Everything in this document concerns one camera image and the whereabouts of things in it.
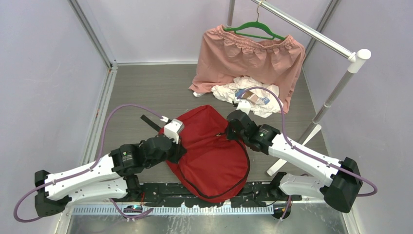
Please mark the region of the red backpack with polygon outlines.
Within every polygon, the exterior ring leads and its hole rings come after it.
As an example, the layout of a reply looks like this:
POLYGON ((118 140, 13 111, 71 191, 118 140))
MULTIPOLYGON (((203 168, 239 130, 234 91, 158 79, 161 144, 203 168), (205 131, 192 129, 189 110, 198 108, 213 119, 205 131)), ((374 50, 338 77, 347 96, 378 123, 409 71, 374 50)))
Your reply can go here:
POLYGON ((177 119, 185 126, 180 137, 187 153, 178 163, 166 164, 182 184, 200 192, 219 192, 247 181, 250 159, 246 147, 226 138, 228 121, 217 110, 199 106, 177 119))

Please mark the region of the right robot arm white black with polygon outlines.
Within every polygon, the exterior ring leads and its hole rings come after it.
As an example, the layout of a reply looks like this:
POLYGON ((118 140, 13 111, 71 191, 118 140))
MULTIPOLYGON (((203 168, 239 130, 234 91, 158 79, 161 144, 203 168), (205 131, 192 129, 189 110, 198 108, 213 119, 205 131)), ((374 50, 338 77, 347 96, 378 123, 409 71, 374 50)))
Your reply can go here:
POLYGON ((241 141, 252 151, 286 160, 309 173, 298 176, 277 172, 269 190, 274 199, 303 195, 323 199, 339 212, 350 212, 363 184, 353 159, 340 161, 315 152, 272 126, 257 125, 241 110, 231 112, 226 119, 228 139, 241 141))

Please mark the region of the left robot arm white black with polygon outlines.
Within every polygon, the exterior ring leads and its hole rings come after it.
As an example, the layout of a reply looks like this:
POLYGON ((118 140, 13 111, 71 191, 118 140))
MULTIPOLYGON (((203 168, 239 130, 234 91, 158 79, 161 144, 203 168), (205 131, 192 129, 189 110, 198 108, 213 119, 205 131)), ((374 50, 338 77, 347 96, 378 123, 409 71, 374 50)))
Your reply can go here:
POLYGON ((137 174, 163 161, 179 162, 187 153, 182 142, 158 134, 137 144, 124 144, 92 163, 61 173, 35 173, 35 210, 39 217, 56 215, 68 204, 111 198, 137 201, 142 195, 137 174))

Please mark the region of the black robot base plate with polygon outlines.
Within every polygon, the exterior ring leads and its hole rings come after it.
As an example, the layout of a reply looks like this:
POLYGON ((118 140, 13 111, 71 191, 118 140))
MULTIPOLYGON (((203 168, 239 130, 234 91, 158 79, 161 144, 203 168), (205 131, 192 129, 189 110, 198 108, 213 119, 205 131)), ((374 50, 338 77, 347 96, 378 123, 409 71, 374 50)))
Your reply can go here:
POLYGON ((288 195, 282 195, 275 185, 264 182, 244 182, 232 189, 214 192, 204 189, 202 192, 182 183, 143 183, 135 186, 123 198, 115 198, 116 202, 134 202, 149 207, 186 207, 201 208, 222 207, 226 201, 232 208, 266 207, 280 201, 285 203, 288 195))

